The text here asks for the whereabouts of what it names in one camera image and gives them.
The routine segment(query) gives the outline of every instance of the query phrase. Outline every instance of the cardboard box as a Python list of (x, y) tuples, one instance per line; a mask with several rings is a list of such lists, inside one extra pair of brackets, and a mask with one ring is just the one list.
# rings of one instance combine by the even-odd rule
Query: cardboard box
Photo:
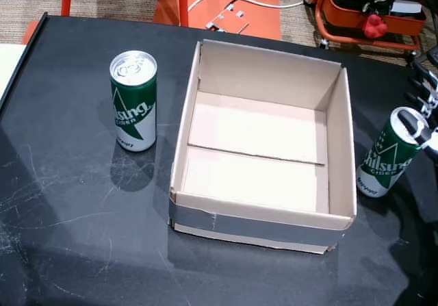
[(208, 238), (323, 253), (355, 219), (345, 68), (204, 40), (170, 182), (170, 224)]

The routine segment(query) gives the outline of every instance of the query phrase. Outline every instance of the carpet floor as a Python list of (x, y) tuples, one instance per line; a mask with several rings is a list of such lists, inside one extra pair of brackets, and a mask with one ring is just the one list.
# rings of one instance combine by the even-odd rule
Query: carpet floor
[[(281, 4), (300, 0), (280, 0)], [(152, 21), (157, 0), (73, 0), (71, 15), (115, 18), (132, 21)], [(60, 13), (61, 0), (0, 0), (0, 42), (19, 43), (30, 21), (37, 21), (43, 12)], [(430, 12), (420, 35), (421, 49), (436, 45)], [(300, 6), (281, 10), (281, 36), (284, 41), (315, 47), (321, 40), (311, 8)], [(403, 51), (379, 49), (351, 44), (331, 43), (336, 51), (354, 53), (367, 58), (405, 65)]]

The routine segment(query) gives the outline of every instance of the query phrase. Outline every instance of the lying can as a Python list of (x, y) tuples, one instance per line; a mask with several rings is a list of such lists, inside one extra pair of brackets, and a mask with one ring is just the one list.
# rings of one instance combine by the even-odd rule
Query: lying can
[(126, 51), (109, 66), (117, 141), (143, 151), (156, 136), (157, 62), (143, 51)]
[(426, 119), (409, 107), (397, 107), (391, 113), (377, 141), (356, 170), (357, 188), (367, 196), (385, 195), (421, 149), (398, 118), (401, 110), (410, 112), (428, 127)]

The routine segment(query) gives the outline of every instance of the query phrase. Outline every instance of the chilsung cider can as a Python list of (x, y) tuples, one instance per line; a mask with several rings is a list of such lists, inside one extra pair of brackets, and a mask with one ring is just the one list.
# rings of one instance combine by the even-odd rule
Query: chilsung cider can
[(357, 188), (367, 196), (385, 195), (421, 149), (398, 118), (401, 110), (410, 112), (428, 127), (426, 119), (409, 107), (397, 107), (391, 113), (377, 141), (356, 169)]
[(126, 51), (109, 66), (117, 141), (143, 151), (156, 140), (157, 62), (143, 51)]

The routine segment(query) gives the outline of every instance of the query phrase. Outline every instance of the table surface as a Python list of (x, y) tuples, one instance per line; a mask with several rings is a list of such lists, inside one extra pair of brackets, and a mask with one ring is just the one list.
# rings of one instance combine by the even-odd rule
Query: table surface
[[(401, 66), (198, 29), (49, 16), (0, 114), (0, 304), (419, 305), (437, 266), (437, 184), (423, 154), (385, 198), (358, 196), (355, 223), (325, 255), (167, 225), (183, 98), (204, 38), (341, 62), (357, 162), (405, 103), (411, 71)], [(109, 63), (127, 49), (158, 63), (158, 137), (143, 153), (122, 150), (114, 132)]]

